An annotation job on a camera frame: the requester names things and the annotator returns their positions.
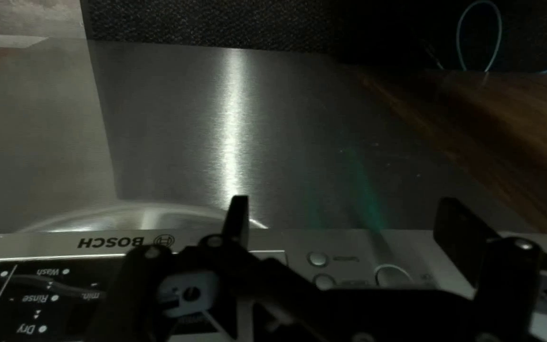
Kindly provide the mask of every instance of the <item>stainless steel panel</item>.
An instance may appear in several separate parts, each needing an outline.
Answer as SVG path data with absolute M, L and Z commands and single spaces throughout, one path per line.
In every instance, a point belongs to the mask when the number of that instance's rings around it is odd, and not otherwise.
M 0 232 L 237 193 L 269 229 L 430 229 L 455 196 L 527 231 L 320 56 L 49 41 L 0 63 Z

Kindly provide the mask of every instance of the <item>white label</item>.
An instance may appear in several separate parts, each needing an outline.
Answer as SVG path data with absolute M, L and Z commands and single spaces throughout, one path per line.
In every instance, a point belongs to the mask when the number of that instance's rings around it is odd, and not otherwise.
M 45 305 L 47 295 L 24 295 L 20 303 Z
M 35 276 L 39 278 L 56 278 L 60 274 L 58 269 L 37 269 Z
M 33 335 L 35 326 L 20 324 L 18 329 L 14 329 L 16 335 Z
M 98 299 L 100 299 L 100 293 L 81 293 L 81 299 L 83 299 L 83 301 L 98 301 Z

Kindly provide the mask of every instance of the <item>dark background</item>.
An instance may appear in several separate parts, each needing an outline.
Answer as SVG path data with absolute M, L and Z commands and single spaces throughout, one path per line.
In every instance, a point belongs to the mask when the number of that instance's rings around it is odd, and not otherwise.
M 81 0 L 92 41 L 320 52 L 390 69 L 459 69 L 455 23 L 470 0 Z M 491 71 L 547 69 L 547 0 L 497 0 L 503 44 Z M 463 56 L 482 71 L 497 23 L 485 6 L 463 25 Z

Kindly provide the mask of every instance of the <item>wooden surface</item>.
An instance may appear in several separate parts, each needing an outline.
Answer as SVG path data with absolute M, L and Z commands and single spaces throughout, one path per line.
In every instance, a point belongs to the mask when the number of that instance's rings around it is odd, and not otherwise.
M 547 232 L 547 77 L 356 77 L 425 141 Z

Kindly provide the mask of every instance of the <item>bosch logo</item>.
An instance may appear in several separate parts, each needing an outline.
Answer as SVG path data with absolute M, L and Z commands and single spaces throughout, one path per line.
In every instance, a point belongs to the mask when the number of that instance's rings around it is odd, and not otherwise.
M 125 250 L 125 248 L 138 248 L 144 246 L 145 238 L 142 236 L 115 236 L 115 238 L 81 238 L 77 242 L 77 250 Z M 153 246 L 164 246 L 164 248 L 172 248 L 174 244 L 174 236 L 157 236 L 153 238 L 153 242 L 149 242 Z

